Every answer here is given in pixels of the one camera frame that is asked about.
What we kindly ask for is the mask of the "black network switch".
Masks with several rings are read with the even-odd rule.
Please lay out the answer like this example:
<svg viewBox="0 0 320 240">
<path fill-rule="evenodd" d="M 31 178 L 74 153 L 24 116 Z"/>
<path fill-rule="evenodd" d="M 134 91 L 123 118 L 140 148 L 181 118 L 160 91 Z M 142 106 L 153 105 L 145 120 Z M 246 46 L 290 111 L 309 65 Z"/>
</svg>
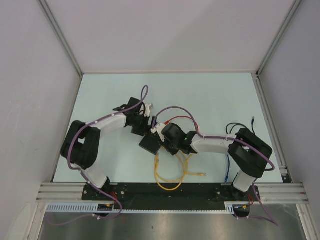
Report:
<svg viewBox="0 0 320 240">
<path fill-rule="evenodd" d="M 156 156 L 162 146 L 162 141 L 157 134 L 149 134 L 145 135 L 142 138 L 139 146 L 147 152 Z"/>
</svg>

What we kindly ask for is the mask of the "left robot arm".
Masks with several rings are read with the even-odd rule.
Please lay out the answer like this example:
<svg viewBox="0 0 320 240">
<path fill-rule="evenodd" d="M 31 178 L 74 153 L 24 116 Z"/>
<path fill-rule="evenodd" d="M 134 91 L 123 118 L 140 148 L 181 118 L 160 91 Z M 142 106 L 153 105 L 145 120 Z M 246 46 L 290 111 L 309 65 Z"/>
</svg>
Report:
<svg viewBox="0 0 320 240">
<path fill-rule="evenodd" d="M 131 127 L 131 133 L 144 136 L 153 104 L 131 97 L 127 104 L 113 109 L 113 113 L 92 123 L 72 122 L 62 144 L 60 155 L 72 169 L 80 171 L 100 200 L 110 196 L 110 179 L 98 166 L 100 139 L 115 130 Z"/>
</svg>

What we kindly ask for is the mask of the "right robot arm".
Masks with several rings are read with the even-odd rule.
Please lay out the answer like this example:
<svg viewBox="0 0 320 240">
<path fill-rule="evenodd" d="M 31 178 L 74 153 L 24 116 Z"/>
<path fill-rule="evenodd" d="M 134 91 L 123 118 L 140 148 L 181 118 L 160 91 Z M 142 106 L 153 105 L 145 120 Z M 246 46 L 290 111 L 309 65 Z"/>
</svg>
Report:
<svg viewBox="0 0 320 240">
<path fill-rule="evenodd" d="M 242 201 L 249 194 L 249 188 L 255 180 L 262 178 L 264 172 L 275 170 L 270 157 L 272 148 L 246 128 L 235 135 L 200 135 L 197 131 L 185 133 L 177 124 L 159 123 L 156 133 L 160 140 L 173 151 L 184 154 L 216 153 L 229 155 L 239 167 L 231 196 Z"/>
</svg>

